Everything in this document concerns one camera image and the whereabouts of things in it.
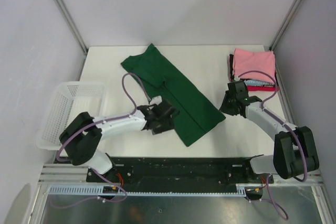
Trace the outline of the green t shirt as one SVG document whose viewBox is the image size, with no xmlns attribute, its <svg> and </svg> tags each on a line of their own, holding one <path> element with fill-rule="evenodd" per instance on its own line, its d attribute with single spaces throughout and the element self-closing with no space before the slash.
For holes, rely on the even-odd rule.
<svg viewBox="0 0 336 224">
<path fill-rule="evenodd" d="M 121 66 L 142 80 L 149 97 L 161 96 L 177 109 L 174 129 L 185 146 L 191 146 L 226 119 L 153 44 L 144 53 L 127 57 Z"/>
</svg>

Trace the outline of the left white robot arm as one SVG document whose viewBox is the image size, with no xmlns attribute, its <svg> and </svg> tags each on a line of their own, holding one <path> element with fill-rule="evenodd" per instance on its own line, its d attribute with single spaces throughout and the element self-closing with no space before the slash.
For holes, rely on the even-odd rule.
<svg viewBox="0 0 336 224">
<path fill-rule="evenodd" d="M 177 112 L 166 99 L 158 104 L 137 106 L 128 114 L 112 118 L 82 112 L 61 133 L 60 151 L 66 152 L 66 161 L 73 166 L 88 166 L 103 181 L 110 182 L 116 175 L 115 164 L 107 153 L 98 150 L 99 143 L 128 132 L 151 131 L 156 135 L 172 130 L 173 114 Z"/>
</svg>

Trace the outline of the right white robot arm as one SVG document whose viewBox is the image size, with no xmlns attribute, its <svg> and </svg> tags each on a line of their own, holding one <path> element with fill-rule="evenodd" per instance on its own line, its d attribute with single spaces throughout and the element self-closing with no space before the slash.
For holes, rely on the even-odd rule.
<svg viewBox="0 0 336 224">
<path fill-rule="evenodd" d="M 219 109 L 228 115 L 240 115 L 255 123 L 274 142 L 271 155 L 259 155 L 247 160 L 242 169 L 243 179 L 254 183 L 261 174 L 277 174 L 282 179 L 308 179 L 308 173 L 319 168 L 319 158 L 313 132 L 307 126 L 286 122 L 265 106 L 257 96 L 250 96 L 243 81 L 228 84 Z"/>
</svg>

